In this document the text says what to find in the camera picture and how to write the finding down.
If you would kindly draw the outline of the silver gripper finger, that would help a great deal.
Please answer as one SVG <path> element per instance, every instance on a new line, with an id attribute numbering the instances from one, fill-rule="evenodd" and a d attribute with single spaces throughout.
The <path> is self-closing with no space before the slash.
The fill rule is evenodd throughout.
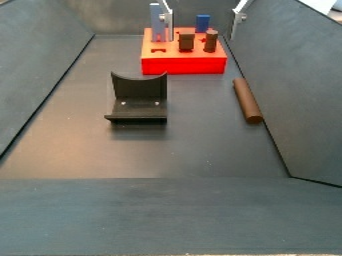
<path id="1" fill-rule="evenodd" d="M 170 8 L 166 0 L 158 0 L 158 3 L 162 8 L 161 20 L 166 23 L 169 32 L 168 37 L 169 41 L 174 41 L 174 11 Z"/>
<path id="2" fill-rule="evenodd" d="M 245 11 L 249 8 L 250 3 L 252 3 L 252 0 L 241 0 L 237 7 L 233 9 L 233 26 L 232 26 L 232 32 L 230 32 L 230 39 L 234 39 L 238 24 L 248 17 Z"/>

